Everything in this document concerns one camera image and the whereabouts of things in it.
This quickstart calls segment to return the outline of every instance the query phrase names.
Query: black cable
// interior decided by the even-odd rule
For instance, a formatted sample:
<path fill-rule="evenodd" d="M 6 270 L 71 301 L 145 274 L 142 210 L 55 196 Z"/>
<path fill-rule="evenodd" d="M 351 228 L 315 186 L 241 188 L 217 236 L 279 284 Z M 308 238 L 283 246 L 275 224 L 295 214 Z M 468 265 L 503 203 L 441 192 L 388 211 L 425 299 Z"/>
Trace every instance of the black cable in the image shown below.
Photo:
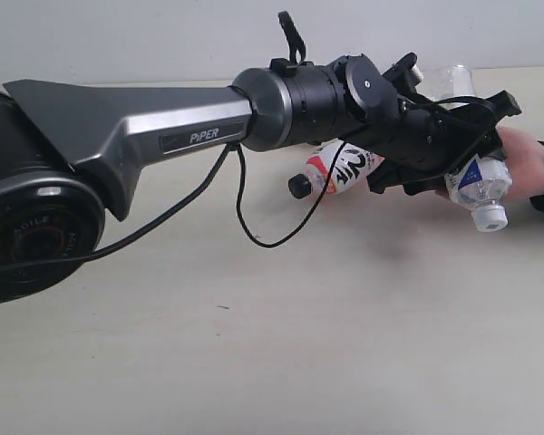
<path fill-rule="evenodd" d="M 40 261 L 32 261 L 32 262 L 26 262 L 26 263 L 18 263 L 18 264 L 13 264 L 8 266 L 0 266 L 0 274 L 4 272 L 10 272 L 13 270 L 27 268 L 27 267 L 55 266 L 55 265 L 69 264 L 69 263 L 87 263 L 94 260 L 98 260 L 106 256 L 110 256 L 111 254 L 114 254 L 117 251 L 120 251 L 121 249 L 127 247 L 128 245 L 136 242 L 143 236 L 149 234 L 152 230 L 157 228 L 159 225 L 163 224 L 166 220 L 173 217 L 176 213 L 178 213 L 187 205 L 189 205 L 192 201 L 197 199 L 199 195 L 201 195 L 209 187 L 213 179 L 216 177 L 216 174 L 218 174 L 228 154 L 231 151 L 236 150 L 237 148 L 238 148 L 237 143 L 230 143 L 229 145 L 227 145 L 226 148 L 219 155 L 214 166 L 209 171 L 208 176 L 204 178 L 204 180 L 201 182 L 201 184 L 197 188 L 195 188 L 195 190 L 193 190 L 187 197 L 182 199 L 176 205 L 169 208 L 160 216 L 153 219 L 149 224 L 141 227 L 140 229 L 133 232 L 129 236 L 123 238 L 122 240 L 119 240 L 118 242 L 115 242 L 111 245 L 108 245 L 98 251 L 94 251 L 85 256 L 73 256 L 68 258 L 56 258 L 53 260 L 40 260 Z"/>
<path fill-rule="evenodd" d="M 336 163 L 338 162 L 338 157 L 340 156 L 340 153 L 345 147 L 345 145 L 346 145 L 346 142 L 343 141 L 338 151 L 336 152 L 335 157 L 333 158 L 333 161 L 330 165 L 330 169 L 328 170 L 328 174 L 326 175 L 325 185 L 322 191 L 320 192 L 320 195 L 316 199 L 315 204 L 310 208 L 310 211 L 308 211 L 308 214 L 306 215 L 306 217 L 303 219 L 300 225 L 296 227 L 294 231 L 292 231 L 286 237 L 278 240 L 275 243 L 264 243 L 258 240 L 249 230 L 248 225 L 246 225 L 246 220 L 244 219 L 244 216 L 242 215 L 242 199 L 244 197 L 244 190 L 246 188 L 246 158 L 244 157 L 244 152 L 242 151 L 242 149 L 238 148 L 240 175 L 239 175 L 238 199 L 236 201 L 236 213 L 238 214 L 239 223 L 242 226 L 242 229 L 244 230 L 248 238 L 259 247 L 274 248 L 274 247 L 279 247 L 280 245 L 283 245 L 289 239 L 294 237 L 302 228 L 304 228 L 304 226 L 306 225 L 308 220 L 312 217 L 316 208 L 320 204 L 320 201 L 322 201 L 326 191 L 328 190 L 328 187 L 330 186 L 333 171 L 335 170 Z"/>

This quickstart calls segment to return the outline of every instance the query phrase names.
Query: black bottle cap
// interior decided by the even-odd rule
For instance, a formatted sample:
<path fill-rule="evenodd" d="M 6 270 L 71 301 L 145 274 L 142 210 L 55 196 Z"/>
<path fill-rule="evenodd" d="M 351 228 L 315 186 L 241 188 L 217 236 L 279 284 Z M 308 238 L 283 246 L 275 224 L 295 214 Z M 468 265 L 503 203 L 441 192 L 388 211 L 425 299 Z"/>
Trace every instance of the black bottle cap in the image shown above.
<path fill-rule="evenodd" d="M 288 181 L 290 193 L 296 199 L 302 199 L 312 193 L 312 184 L 305 174 L 295 175 Z"/>

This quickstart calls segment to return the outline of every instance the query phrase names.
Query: white wall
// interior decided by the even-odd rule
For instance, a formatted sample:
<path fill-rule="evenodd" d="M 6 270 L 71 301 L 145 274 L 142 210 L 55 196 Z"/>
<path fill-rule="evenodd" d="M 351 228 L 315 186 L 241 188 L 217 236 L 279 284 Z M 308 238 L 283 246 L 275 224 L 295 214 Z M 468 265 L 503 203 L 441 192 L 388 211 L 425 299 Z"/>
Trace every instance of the white wall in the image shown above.
<path fill-rule="evenodd" d="M 544 0 L 0 1 L 0 83 L 228 79 L 286 55 L 287 9 L 310 58 L 415 51 L 428 69 L 544 65 Z"/>

